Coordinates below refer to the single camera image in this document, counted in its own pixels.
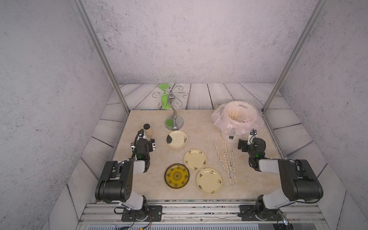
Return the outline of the disposable chopsticks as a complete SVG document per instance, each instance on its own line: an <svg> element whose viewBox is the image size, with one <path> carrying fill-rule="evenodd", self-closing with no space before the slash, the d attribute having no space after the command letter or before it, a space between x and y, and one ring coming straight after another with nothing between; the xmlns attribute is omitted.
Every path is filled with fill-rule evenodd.
<svg viewBox="0 0 368 230"><path fill-rule="evenodd" d="M219 152L219 149L218 149L218 147L217 147L217 145L216 145L216 143L215 143L215 142L214 142L213 144L214 144L214 147L215 147L215 150L216 150L216 153L217 153L218 159L219 159L219 161L220 161L220 164L221 164L221 166L222 166L222 168L223 168L223 171L224 171L224 173L225 173L225 172L226 172L226 168L225 168L224 162L223 162L223 160L222 160L221 154L220 154L220 152Z"/></svg>

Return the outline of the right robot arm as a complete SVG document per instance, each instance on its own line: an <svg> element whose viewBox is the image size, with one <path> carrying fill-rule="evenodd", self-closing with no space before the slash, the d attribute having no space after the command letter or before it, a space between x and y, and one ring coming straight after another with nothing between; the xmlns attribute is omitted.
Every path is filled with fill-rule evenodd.
<svg viewBox="0 0 368 230"><path fill-rule="evenodd" d="M281 208L296 202L313 204L322 199L323 187L307 160L267 158L266 142L260 138L252 138L251 142L240 139L238 149L249 154L249 166L255 171L280 176L280 189L257 198L253 208L257 219L268 220Z"/></svg>

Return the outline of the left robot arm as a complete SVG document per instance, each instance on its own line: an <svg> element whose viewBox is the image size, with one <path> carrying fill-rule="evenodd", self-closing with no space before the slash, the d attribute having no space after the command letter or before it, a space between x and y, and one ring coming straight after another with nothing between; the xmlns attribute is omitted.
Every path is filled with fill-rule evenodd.
<svg viewBox="0 0 368 230"><path fill-rule="evenodd" d="M115 203L131 212L136 220L149 216L147 199L133 191L133 176L145 173L150 167L150 153L155 150L155 140L148 139L144 130L138 131L131 144L132 156L121 162L107 161L95 189L95 199Z"/></svg>

